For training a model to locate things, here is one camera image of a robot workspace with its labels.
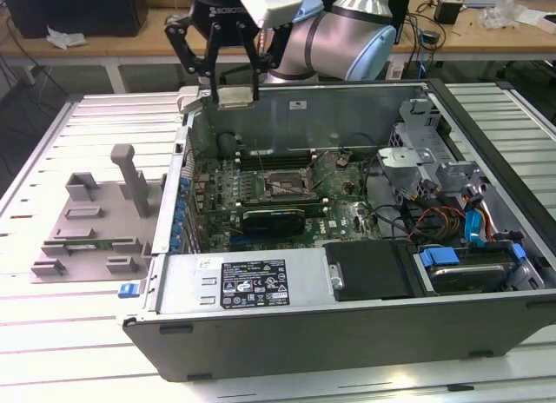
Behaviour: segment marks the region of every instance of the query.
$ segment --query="white paper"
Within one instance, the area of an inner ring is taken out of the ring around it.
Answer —
[[[548,14],[553,14],[553,12],[526,9],[521,11],[515,20],[520,23],[528,23],[529,25],[536,26],[537,23]]]
[[[87,43],[85,36],[81,33],[66,34],[65,32],[55,31],[48,26],[46,28],[49,31],[49,34],[46,36],[46,40],[61,49],[67,50],[68,47],[75,47],[77,45],[84,45]]]

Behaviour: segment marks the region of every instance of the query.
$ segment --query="plastic bag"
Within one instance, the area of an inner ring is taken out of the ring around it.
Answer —
[[[499,2],[493,8],[485,8],[479,14],[479,22],[487,29],[518,27],[515,20],[518,15],[526,10],[523,5],[518,5],[514,0]]]

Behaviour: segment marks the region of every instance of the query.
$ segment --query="wooden desk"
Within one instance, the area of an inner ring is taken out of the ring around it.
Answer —
[[[410,9],[426,0],[411,0]],[[556,0],[519,0],[531,9],[556,11]],[[136,37],[88,37],[89,43],[82,47],[60,50],[45,39],[26,40],[20,43],[42,65],[102,65],[107,70],[115,93],[126,91],[120,66],[124,64],[178,64],[179,61],[162,31],[164,19],[175,13],[173,9],[151,9],[141,33]],[[434,9],[423,15],[432,16]],[[420,27],[437,30],[438,27],[425,19]],[[446,26],[447,40],[435,55],[443,61],[496,61],[496,60],[539,60],[556,58],[556,36],[545,33],[531,25],[519,28],[486,30],[479,25],[478,10],[464,10],[453,26]],[[389,78],[399,78],[403,66],[413,48],[413,34],[409,29],[402,33],[401,41],[389,57]],[[188,42],[197,54],[204,52],[205,40],[196,31],[188,33]],[[10,38],[5,27],[5,17],[0,18],[0,53],[11,66],[27,66],[30,61],[23,57]],[[245,63],[245,52],[241,48],[222,49],[219,63]]]

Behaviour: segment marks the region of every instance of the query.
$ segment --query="workbench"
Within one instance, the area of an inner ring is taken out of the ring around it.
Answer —
[[[411,0],[410,10],[427,0]],[[518,0],[531,9],[556,11],[556,0]],[[106,69],[114,93],[127,93],[127,87],[120,67],[130,64],[178,64],[178,58],[164,34],[166,16],[176,13],[173,9],[149,10],[147,22],[136,37],[87,37],[89,44],[82,47],[60,50],[45,39],[19,41],[31,56],[44,66],[56,65],[101,65]],[[432,17],[434,8],[425,10],[423,15]],[[420,27],[438,30],[438,27],[422,19]],[[447,40],[435,55],[436,61],[518,61],[553,60],[556,58],[556,35],[531,25],[521,24],[518,29],[486,30],[479,25],[478,10],[464,10],[454,26],[447,25]],[[195,30],[190,29],[188,42],[196,54],[203,54],[205,40]],[[400,43],[394,47],[389,57],[388,79],[399,79],[404,64],[414,46],[413,33],[405,28]],[[0,19],[0,53],[8,64],[14,67],[28,67],[32,63],[24,57],[15,45],[5,27],[5,17]],[[222,49],[218,63],[247,63],[242,48]],[[32,83],[31,76],[21,74]]]
[[[549,122],[515,91],[493,83],[449,89],[556,216],[556,135]],[[178,384],[160,378],[118,325],[116,316],[141,306],[141,298],[118,299],[121,281],[30,284],[29,266],[66,202],[70,173],[121,181],[109,159],[117,143],[134,144],[134,162],[147,179],[168,170],[175,130],[182,125],[176,96],[67,102],[0,201],[0,401],[556,400],[556,326],[499,358]],[[456,144],[473,159],[463,142]]]

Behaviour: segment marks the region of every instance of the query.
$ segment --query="power supply label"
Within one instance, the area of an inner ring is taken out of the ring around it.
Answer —
[[[224,309],[289,305],[284,260],[224,262],[221,280]]]

